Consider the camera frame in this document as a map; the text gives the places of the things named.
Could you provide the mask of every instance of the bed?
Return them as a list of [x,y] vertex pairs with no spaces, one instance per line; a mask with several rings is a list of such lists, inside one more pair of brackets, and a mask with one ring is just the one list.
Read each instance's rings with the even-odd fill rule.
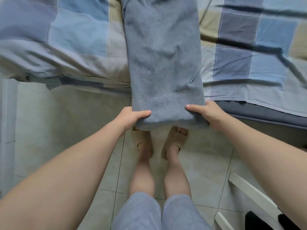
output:
[[[204,98],[307,128],[307,0],[197,4]],[[0,0],[4,78],[131,96],[127,58],[121,0]]]

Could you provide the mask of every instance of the person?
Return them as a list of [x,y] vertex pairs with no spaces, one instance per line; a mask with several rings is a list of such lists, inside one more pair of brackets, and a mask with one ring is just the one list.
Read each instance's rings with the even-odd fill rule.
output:
[[[301,229],[307,229],[307,154],[252,129],[226,114],[215,102],[187,105],[222,131],[265,192]],[[57,155],[13,188],[0,202],[1,229],[77,229],[101,182],[117,140],[150,111],[125,107],[94,135]],[[168,160],[163,216],[153,198],[149,167],[149,132],[133,128],[139,150],[129,186],[129,199],[113,221],[113,229],[208,229],[197,212],[189,183],[178,160],[188,131],[172,128],[162,156]]]

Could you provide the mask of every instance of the foot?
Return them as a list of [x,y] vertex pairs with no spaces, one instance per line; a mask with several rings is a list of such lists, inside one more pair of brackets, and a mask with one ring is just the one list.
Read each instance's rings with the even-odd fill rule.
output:
[[[184,128],[178,127],[176,128],[176,131],[178,131],[182,135],[187,135],[187,131]],[[169,144],[166,148],[166,157],[169,158],[169,156],[172,154],[178,155],[180,148],[175,144]]]
[[[139,129],[137,129],[137,127],[134,126],[133,131],[139,131]],[[150,151],[151,150],[150,142],[144,141],[144,142],[139,143],[138,149],[142,155],[151,157],[152,152]]]

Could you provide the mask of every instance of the person's right arm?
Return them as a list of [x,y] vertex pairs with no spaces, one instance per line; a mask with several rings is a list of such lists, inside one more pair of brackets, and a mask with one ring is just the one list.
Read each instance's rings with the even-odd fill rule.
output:
[[225,113],[214,101],[187,105],[225,133],[256,180],[299,228],[307,229],[307,153]]

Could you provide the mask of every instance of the hand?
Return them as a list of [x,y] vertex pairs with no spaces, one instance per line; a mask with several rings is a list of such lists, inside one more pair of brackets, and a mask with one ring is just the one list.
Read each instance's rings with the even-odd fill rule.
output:
[[214,101],[206,101],[205,106],[186,105],[189,111],[200,113],[216,130],[221,130],[222,124],[227,121],[230,115],[223,111]]
[[123,127],[123,134],[132,127],[138,119],[151,115],[150,110],[132,111],[131,106],[124,107],[119,115],[113,120],[119,126]]

